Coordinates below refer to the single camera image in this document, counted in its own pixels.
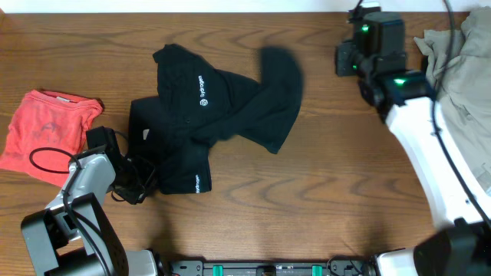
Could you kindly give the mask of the black polo shirt white logo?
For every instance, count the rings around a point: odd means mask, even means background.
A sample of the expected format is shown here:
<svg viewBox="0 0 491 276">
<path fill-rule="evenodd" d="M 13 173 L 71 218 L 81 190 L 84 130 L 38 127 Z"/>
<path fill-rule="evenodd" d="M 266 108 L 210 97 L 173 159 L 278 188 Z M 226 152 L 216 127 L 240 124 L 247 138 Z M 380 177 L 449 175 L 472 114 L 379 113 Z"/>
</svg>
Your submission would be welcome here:
<svg viewBox="0 0 491 276">
<path fill-rule="evenodd" d="M 209 151 L 235 135 L 276 154 L 302 105 L 303 76 L 285 48 L 259 49 L 259 81 L 213 67 L 179 44 L 153 54 L 157 96 L 130 105 L 130 155 L 154 165 L 161 193 L 212 188 Z"/>
</svg>

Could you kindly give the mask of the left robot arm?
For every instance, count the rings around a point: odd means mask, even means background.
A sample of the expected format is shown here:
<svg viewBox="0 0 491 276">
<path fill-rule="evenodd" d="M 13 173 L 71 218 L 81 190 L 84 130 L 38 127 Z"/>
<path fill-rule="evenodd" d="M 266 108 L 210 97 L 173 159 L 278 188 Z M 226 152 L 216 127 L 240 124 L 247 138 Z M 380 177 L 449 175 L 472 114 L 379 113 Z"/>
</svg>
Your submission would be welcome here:
<svg viewBox="0 0 491 276">
<path fill-rule="evenodd" d="M 69 156 L 68 179 L 45 209 L 26 216 L 21 233 L 37 275 L 162 275 L 150 249 L 127 251 L 102 205 L 141 203 L 156 184 L 152 163 L 120 153 L 117 132 L 87 132 L 88 149 Z"/>
</svg>

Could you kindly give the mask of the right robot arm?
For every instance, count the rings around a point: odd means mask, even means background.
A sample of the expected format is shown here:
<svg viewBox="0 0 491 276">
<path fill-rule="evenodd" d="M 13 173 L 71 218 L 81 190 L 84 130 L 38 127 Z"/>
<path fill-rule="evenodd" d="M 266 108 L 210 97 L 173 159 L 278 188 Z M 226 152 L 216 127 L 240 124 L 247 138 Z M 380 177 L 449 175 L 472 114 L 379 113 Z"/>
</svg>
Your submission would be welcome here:
<svg viewBox="0 0 491 276">
<path fill-rule="evenodd" d="M 488 275 L 490 198 L 450 135 L 435 88 L 406 68 L 403 19 L 357 5 L 348 21 L 353 36 L 336 48 L 336 74 L 358 76 L 361 96 L 409 157 L 437 230 L 413 248 L 374 256 L 364 274 Z"/>
</svg>

